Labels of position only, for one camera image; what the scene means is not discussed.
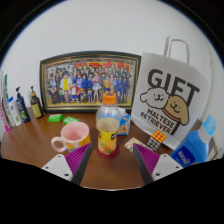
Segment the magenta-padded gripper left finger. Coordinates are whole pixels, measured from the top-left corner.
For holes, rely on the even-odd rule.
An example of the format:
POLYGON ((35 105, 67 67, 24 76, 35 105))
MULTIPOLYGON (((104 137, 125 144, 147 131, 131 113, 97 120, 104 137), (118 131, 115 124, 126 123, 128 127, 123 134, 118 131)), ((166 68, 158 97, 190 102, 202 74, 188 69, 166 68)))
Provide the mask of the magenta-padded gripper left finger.
POLYGON ((91 153, 91 144, 86 144, 66 156, 57 154, 42 169, 80 185, 91 153))

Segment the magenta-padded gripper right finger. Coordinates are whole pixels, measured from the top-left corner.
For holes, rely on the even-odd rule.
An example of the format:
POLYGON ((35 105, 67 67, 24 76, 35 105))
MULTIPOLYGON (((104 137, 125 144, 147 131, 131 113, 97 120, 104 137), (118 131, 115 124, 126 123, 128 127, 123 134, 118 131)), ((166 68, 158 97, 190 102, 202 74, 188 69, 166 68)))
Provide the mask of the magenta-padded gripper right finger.
POLYGON ((134 143, 133 154, 145 185, 164 178, 182 169, 168 154, 157 154, 134 143))

